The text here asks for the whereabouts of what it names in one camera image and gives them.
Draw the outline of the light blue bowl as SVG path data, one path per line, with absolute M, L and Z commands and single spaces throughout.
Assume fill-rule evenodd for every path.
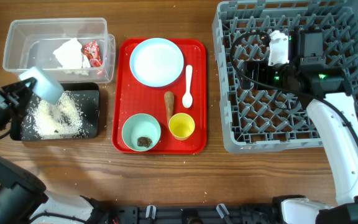
M 40 68 L 32 67 L 19 75 L 20 81 L 24 81 L 28 78 L 35 78 L 36 83 L 32 91 L 38 97 L 53 105 L 58 103 L 63 95 L 64 89 L 54 77 L 50 77 Z

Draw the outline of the white rice pile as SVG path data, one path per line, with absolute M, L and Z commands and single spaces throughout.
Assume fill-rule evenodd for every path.
M 78 138 L 83 135 L 83 112 L 70 91 L 64 91 L 57 103 L 35 96 L 21 124 L 24 139 Z

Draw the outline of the white plastic spoon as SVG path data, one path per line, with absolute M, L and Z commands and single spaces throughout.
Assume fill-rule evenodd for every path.
M 193 74 L 193 67 L 191 65 L 187 65 L 185 68 L 186 89 L 185 89 L 185 94 L 182 97 L 182 104 L 185 108 L 190 108 L 193 103 L 193 97 L 190 92 L 192 74 Z

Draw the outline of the yellow plastic cup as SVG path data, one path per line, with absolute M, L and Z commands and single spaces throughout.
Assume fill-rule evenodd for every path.
M 169 119 L 168 128 L 175 139 L 184 141 L 195 131 L 195 121 L 186 113 L 177 113 Z

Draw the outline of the mint green bowl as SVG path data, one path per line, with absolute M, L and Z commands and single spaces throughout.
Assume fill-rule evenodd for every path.
M 152 149 L 160 140 L 161 127 L 159 122 L 151 115 L 138 113 L 126 120 L 122 127 L 122 139 L 124 144 L 135 152 L 145 152 Z M 150 147 L 139 147 L 137 139 L 148 137 L 153 143 Z

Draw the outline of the dark food scrap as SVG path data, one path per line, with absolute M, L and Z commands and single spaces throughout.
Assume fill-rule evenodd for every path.
M 137 145 L 139 146 L 139 147 L 146 147 L 146 148 L 148 148 L 148 147 L 150 147 L 151 145 L 152 145 L 152 143 L 153 143 L 153 141 L 150 139 L 150 138 L 148 138 L 148 137 L 139 137 L 138 139 L 137 139 Z

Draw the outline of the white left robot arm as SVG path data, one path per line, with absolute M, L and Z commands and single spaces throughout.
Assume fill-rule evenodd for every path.
M 0 131 L 23 118 L 36 78 L 0 89 Z M 108 212 L 93 198 L 49 192 L 34 174 L 0 156 L 0 223 L 107 223 Z

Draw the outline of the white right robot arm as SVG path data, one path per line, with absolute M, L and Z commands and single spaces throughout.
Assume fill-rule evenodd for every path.
M 291 93 L 300 99 L 322 140 L 336 189 L 335 207 L 304 197 L 278 199 L 282 223 L 358 223 L 358 120 L 352 87 L 341 68 L 328 68 L 320 30 L 280 31 L 255 35 L 267 48 L 266 61 L 240 63 L 235 55 L 244 39 L 237 38 L 229 59 L 241 80 L 258 89 Z

